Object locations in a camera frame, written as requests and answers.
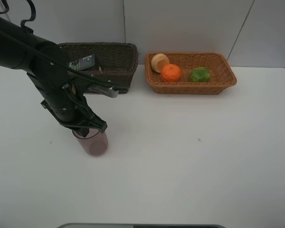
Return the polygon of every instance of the orange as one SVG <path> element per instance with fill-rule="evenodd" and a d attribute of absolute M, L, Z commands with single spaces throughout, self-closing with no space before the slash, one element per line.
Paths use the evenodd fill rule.
<path fill-rule="evenodd" d="M 163 82 L 178 82 L 181 78 L 181 69 L 174 64 L 167 64 L 161 70 Z"/>

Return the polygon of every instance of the dark wicker basket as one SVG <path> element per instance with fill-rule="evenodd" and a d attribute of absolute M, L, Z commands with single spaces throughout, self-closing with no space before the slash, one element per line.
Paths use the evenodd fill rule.
<path fill-rule="evenodd" d="M 84 71 L 94 75 L 95 78 L 110 80 L 118 86 L 130 87 L 132 77 L 138 65 L 138 52 L 134 44 L 124 43 L 63 43 L 59 44 L 65 51 L 67 62 L 75 61 L 95 54 L 102 71 Z M 125 94 L 128 89 L 120 90 Z"/>

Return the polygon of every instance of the orange wicker basket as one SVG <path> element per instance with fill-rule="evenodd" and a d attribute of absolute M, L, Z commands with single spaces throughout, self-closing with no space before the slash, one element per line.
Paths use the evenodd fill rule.
<path fill-rule="evenodd" d="M 151 59 L 158 53 L 165 54 L 170 63 L 182 69 L 182 78 L 179 82 L 162 82 L 160 74 L 151 69 Z M 196 83 L 189 81 L 191 71 L 196 67 L 205 67 L 211 72 L 209 82 Z M 201 94 L 215 95 L 224 89 L 234 86 L 237 79 L 234 76 L 224 56 L 217 53 L 181 53 L 181 52 L 154 52 L 145 59 L 145 72 L 148 84 L 159 94 Z"/>

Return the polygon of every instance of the white wall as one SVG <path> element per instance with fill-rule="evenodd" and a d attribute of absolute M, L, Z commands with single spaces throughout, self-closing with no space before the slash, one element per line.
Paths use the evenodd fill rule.
<path fill-rule="evenodd" d="M 285 0 L 256 0 L 230 55 L 239 67 L 285 67 Z"/>
<path fill-rule="evenodd" d="M 10 0 L 15 24 L 30 17 L 26 0 Z M 34 34 L 56 43 L 124 42 L 122 0 L 34 0 L 37 17 L 27 26 Z"/>
<path fill-rule="evenodd" d="M 214 51 L 228 57 L 253 0 L 124 0 L 126 42 L 140 64 L 153 51 Z"/>

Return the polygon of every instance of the wall seam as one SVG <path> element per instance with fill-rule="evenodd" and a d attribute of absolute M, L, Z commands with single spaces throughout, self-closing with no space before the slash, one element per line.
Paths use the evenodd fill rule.
<path fill-rule="evenodd" d="M 230 50 L 230 53 L 229 53 L 228 58 L 227 58 L 227 61 L 229 60 L 229 57 L 230 57 L 230 55 L 231 55 L 231 52 L 233 51 L 233 48 L 234 48 L 234 46 L 235 46 L 235 44 L 236 44 L 236 42 L 237 42 L 237 40 L 238 40 L 239 34 L 241 33 L 241 31 L 242 31 L 242 29 L 243 29 L 243 27 L 244 27 L 244 25 L 245 25 L 245 23 L 246 23 L 246 20 L 247 20 L 249 14 L 250 14 L 250 11 L 251 11 L 253 5 L 255 4 L 255 1 L 256 1 L 256 0 L 253 0 L 253 1 L 252 1 L 252 4 L 251 4 L 251 6 L 250 6 L 250 8 L 249 8 L 249 10 L 248 10 L 248 13 L 247 13 L 247 15 L 246 15 L 246 17 L 245 17 L 245 20 L 244 20 L 244 22 L 243 22 L 243 25 L 242 25 L 241 29 L 239 30 L 239 32 L 238 32 L 238 34 L 237 34 L 237 38 L 236 38 L 236 40 L 234 41 L 234 44 L 233 44 L 233 46 L 232 46 L 232 48 L 231 48 L 231 50 Z"/>
<path fill-rule="evenodd" d="M 126 43 L 126 33 L 125 33 L 125 15 L 124 15 L 124 0 L 123 0 L 123 29 L 124 29 L 124 42 Z"/>

